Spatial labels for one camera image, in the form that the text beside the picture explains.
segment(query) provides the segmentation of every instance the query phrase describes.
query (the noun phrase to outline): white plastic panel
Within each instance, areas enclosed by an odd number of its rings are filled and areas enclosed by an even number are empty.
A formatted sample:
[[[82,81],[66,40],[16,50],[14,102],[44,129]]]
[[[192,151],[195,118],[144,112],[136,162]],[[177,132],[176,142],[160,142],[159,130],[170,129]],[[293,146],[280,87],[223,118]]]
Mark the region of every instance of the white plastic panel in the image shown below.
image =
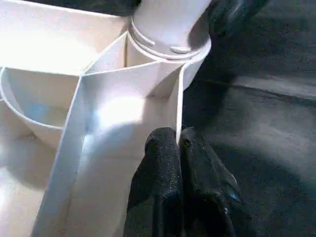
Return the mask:
[[[0,1],[0,65],[79,75],[124,33],[129,18]]]

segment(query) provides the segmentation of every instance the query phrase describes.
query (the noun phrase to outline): white cylindrical pipe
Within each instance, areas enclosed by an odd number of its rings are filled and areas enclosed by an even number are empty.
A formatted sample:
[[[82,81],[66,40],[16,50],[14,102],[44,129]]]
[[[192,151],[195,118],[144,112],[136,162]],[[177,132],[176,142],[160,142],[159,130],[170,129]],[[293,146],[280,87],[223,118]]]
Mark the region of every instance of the white cylindrical pipe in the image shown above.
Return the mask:
[[[207,43],[205,13],[212,0],[142,0],[132,18],[135,41],[167,59],[187,59]]]

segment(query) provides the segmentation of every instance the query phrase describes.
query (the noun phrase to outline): gloved hand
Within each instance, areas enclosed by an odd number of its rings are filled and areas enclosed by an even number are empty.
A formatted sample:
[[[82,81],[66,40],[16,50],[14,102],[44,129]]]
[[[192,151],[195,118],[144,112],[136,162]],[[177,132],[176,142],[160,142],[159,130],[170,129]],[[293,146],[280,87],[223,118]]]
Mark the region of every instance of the gloved hand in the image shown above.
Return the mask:
[[[153,131],[131,183],[125,237],[255,237],[237,182],[204,137]]]
[[[230,37],[242,30],[269,0],[218,0],[209,8],[210,33]]]

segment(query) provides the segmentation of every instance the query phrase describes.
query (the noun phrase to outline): black glove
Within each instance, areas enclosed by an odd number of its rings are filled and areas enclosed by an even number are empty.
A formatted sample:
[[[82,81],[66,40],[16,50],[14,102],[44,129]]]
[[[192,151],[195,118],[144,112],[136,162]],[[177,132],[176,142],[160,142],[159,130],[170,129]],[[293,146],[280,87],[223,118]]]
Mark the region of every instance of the black glove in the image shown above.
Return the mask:
[[[180,153],[171,128],[153,131],[131,183],[125,237],[178,237],[183,229]]]
[[[180,150],[188,236],[255,237],[235,178],[205,138],[186,128]]]

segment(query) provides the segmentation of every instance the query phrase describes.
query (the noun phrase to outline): white plastic tray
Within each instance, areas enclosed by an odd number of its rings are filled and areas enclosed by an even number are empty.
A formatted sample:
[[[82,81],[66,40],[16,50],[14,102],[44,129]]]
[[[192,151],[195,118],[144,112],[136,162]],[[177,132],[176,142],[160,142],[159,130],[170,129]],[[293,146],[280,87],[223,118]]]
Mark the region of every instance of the white plastic tray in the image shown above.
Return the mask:
[[[168,61],[129,18],[10,0],[0,15],[0,236],[122,236],[146,138],[169,126],[179,139],[210,42]]]

